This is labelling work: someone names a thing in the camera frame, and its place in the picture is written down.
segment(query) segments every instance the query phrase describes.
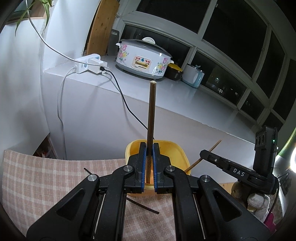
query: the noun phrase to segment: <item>pink plaid cloth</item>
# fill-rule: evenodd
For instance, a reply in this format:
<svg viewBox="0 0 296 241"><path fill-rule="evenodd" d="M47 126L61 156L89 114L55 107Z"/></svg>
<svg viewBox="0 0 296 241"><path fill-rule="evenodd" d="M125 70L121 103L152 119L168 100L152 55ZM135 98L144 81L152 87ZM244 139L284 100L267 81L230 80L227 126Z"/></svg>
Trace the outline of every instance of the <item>pink plaid cloth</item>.
<svg viewBox="0 0 296 241"><path fill-rule="evenodd" d="M125 165L125 159L64 161L4 152L3 207L26 235L28 228L62 197L79 184L88 173L111 174ZM123 230L124 240L175 240L173 205L170 194L132 197L158 210L154 214L127 201Z"/></svg>

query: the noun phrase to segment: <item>wooden stick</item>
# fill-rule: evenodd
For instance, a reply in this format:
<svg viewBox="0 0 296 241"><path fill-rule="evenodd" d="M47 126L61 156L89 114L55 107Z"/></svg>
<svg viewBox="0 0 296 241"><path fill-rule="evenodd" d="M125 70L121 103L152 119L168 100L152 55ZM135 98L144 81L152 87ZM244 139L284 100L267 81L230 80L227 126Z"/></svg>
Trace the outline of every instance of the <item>wooden stick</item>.
<svg viewBox="0 0 296 241"><path fill-rule="evenodd" d="M146 183L150 183L152 165L152 146L155 116L156 81L150 81L148 131L147 131L147 158L146 158Z"/></svg>
<svg viewBox="0 0 296 241"><path fill-rule="evenodd" d="M219 143L221 142L222 140L218 140L217 143L215 145L213 145L213 147L211 149L209 149L209 151L212 151L216 148L216 146L219 145ZM202 158L199 158L195 163L193 163L190 167L188 167L184 172L187 173L189 172L192 168L194 168L198 163L200 163L202 160Z"/></svg>

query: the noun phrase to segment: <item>white floral cooker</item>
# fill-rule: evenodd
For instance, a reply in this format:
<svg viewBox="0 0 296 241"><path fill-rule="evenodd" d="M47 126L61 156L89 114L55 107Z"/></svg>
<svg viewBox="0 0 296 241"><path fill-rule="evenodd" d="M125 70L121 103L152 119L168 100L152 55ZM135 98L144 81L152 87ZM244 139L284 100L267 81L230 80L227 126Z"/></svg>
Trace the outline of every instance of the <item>white floral cooker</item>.
<svg viewBox="0 0 296 241"><path fill-rule="evenodd" d="M168 64L174 63L172 56L152 38L122 39L116 45L119 46L117 66L143 77L160 79Z"/></svg>

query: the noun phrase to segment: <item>yellow container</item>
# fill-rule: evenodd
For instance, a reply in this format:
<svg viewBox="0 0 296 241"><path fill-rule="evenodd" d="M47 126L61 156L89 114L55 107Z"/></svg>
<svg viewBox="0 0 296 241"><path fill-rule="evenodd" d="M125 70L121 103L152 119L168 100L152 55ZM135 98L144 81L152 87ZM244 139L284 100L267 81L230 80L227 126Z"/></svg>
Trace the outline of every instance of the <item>yellow container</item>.
<svg viewBox="0 0 296 241"><path fill-rule="evenodd" d="M126 163L128 163L128 159L130 156L139 153L141 142L147 143L147 140L135 140L128 144L128 146L126 147ZM176 143L163 140L153 140L153 143L159 144L161 155L168 156L173 166L180 168L183 171L190 167L190 163L185 155L185 152ZM153 183L145 183L144 189L154 191Z"/></svg>

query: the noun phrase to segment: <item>countertop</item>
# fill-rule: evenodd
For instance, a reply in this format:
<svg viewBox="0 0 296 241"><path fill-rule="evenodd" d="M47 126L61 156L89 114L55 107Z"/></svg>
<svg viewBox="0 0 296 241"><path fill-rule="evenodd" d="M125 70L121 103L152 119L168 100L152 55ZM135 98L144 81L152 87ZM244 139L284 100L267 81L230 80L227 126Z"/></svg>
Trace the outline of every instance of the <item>countertop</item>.
<svg viewBox="0 0 296 241"><path fill-rule="evenodd" d="M102 60L108 62L108 67L115 75L125 96L149 102L150 79L121 70L115 65L115 56L103 56ZM45 72L64 76L72 66L73 62L69 61ZM94 74L86 71L81 74L71 74L67 79L119 93L115 80L109 73ZM182 81L163 78L157 82L156 106L254 143L255 133L251 130L253 123L201 88L196 89Z"/></svg>

